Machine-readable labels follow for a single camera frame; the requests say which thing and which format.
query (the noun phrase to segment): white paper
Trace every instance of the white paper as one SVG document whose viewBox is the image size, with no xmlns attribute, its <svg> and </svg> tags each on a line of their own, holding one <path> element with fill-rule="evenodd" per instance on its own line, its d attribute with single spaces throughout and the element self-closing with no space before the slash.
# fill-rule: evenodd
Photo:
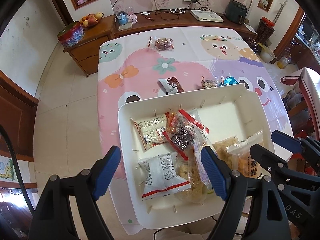
<svg viewBox="0 0 320 240">
<path fill-rule="evenodd" d="M 257 34 L 256 31 L 250 25 L 247 25 L 247 24 L 244 24 L 244 25 L 249 29 L 249 31 Z"/>
</svg>

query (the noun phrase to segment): green flower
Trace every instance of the green flower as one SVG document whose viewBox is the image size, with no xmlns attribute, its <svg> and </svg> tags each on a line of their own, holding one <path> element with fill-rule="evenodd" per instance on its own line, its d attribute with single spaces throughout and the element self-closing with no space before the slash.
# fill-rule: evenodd
<svg viewBox="0 0 320 240">
<path fill-rule="evenodd" d="M 163 75 L 167 70 L 168 71 L 176 71 L 176 68 L 172 66 L 171 64 L 174 63 L 174 58 L 158 58 L 157 59 L 158 63 L 157 65 L 153 66 L 152 69 L 159 71 L 160 75 Z"/>
</svg>

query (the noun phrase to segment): blue gripper pad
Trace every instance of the blue gripper pad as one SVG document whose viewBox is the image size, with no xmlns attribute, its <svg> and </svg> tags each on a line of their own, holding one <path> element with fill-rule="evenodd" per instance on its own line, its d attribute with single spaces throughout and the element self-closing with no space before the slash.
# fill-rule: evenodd
<svg viewBox="0 0 320 240">
<path fill-rule="evenodd" d="M 292 153 L 301 153 L 303 150 L 301 146 L 301 142 L 298 139 L 293 138 L 278 130 L 275 130 L 274 132 L 272 132 L 271 140 L 275 144 L 287 149 Z"/>
<path fill-rule="evenodd" d="M 214 192 L 221 197 L 222 200 L 226 200 L 228 196 L 226 181 L 205 147 L 201 150 L 201 162 L 208 174 Z"/>
<path fill-rule="evenodd" d="M 121 151 L 119 147 L 112 146 L 105 156 L 106 163 L 101 167 L 101 171 L 98 177 L 95 179 L 94 190 L 92 192 L 92 197 L 94 201 L 97 201 L 101 196 L 103 196 L 111 182 L 113 175 L 118 168 L 121 160 Z"/>
</svg>

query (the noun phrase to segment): orange bow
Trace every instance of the orange bow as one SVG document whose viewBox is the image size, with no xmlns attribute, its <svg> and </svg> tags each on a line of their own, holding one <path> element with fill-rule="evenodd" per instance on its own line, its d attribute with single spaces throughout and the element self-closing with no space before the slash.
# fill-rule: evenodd
<svg viewBox="0 0 320 240">
<path fill-rule="evenodd" d="M 117 88 L 124 78 L 134 77 L 139 73 L 139 70 L 134 66 L 127 66 L 121 74 L 112 74 L 104 79 L 104 82 L 109 85 L 110 88 Z"/>
</svg>

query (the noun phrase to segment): metal screw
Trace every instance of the metal screw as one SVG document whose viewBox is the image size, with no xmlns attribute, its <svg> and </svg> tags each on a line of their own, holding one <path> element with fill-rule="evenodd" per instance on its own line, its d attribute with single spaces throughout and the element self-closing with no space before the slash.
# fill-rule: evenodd
<svg viewBox="0 0 320 240">
<path fill-rule="evenodd" d="M 89 175 L 89 173 L 90 173 L 89 169 L 84 169 L 81 171 L 81 175 L 83 175 L 83 176 L 87 176 L 87 175 Z"/>
<path fill-rule="evenodd" d="M 51 180 L 51 181 L 55 181 L 57 178 L 58 178 L 57 175 L 51 175 L 51 176 L 50 176 L 50 180 Z"/>
<path fill-rule="evenodd" d="M 266 182 L 270 182 L 270 181 L 271 181 L 271 177 L 268 176 L 268 175 L 264 176 L 263 178 L 264 178 L 264 180 L 265 180 Z"/>
<path fill-rule="evenodd" d="M 284 185 L 283 185 L 282 183 L 280 183 L 280 184 L 278 185 L 278 189 L 279 189 L 280 191 L 283 191 L 283 190 L 284 190 Z"/>
<path fill-rule="evenodd" d="M 235 177 L 239 177 L 239 176 L 240 176 L 240 172 L 237 171 L 237 170 L 231 171 L 231 174 L 232 174 L 233 176 L 235 176 Z"/>
</svg>

